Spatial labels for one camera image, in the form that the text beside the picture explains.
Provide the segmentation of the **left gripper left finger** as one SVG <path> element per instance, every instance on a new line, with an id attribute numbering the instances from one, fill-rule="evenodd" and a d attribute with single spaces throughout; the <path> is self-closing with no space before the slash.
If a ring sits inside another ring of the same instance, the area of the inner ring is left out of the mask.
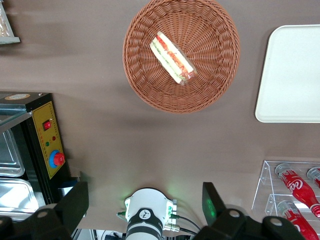
<path id="1" fill-rule="evenodd" d="M 0 217 L 2 240 L 71 240 L 72 233 L 89 208 L 89 189 L 85 181 L 77 182 L 58 202 L 37 209 L 26 219 L 14 222 Z"/>

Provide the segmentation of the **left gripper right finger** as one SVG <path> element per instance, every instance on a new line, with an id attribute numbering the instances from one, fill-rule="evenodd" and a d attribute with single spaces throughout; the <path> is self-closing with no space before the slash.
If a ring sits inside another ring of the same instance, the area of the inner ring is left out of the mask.
<path id="1" fill-rule="evenodd" d="M 294 225 L 281 217 L 266 216 L 262 222 L 242 211 L 226 207 L 211 182 L 202 184 L 202 211 L 207 225 L 195 240 L 303 240 Z"/>

